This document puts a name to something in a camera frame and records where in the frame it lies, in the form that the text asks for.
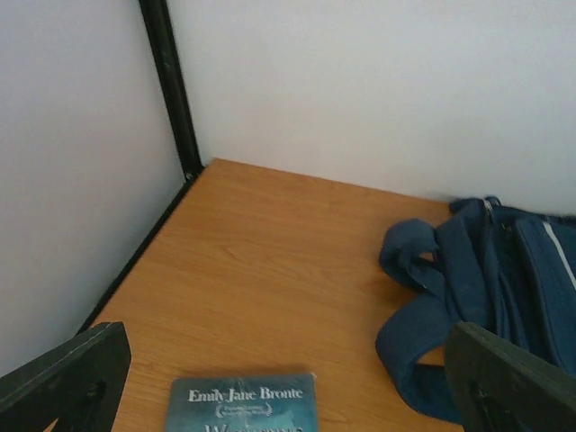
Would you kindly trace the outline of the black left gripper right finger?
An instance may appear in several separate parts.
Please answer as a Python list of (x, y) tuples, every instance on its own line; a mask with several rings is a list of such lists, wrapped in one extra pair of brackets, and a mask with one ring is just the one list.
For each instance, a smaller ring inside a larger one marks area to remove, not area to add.
[(465, 431), (575, 429), (575, 377), (473, 323), (453, 326), (445, 373)]

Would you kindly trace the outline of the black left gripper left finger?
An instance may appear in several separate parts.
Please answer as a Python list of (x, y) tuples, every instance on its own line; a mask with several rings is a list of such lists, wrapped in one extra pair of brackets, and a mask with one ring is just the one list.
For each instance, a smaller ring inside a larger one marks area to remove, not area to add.
[(121, 322), (103, 322), (1, 377), (3, 431), (110, 431), (131, 364)]

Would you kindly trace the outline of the navy blue student backpack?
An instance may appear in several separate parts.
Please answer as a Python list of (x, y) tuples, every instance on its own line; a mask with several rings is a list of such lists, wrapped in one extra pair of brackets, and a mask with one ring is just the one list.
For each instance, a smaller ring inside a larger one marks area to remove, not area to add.
[(421, 358), (452, 326), (472, 322), (564, 370), (575, 371), (575, 219), (503, 205), (494, 196), (449, 206), (432, 226), (388, 229), (382, 270), (415, 298), (381, 327), (375, 349), (403, 401), (460, 423), (443, 367)]

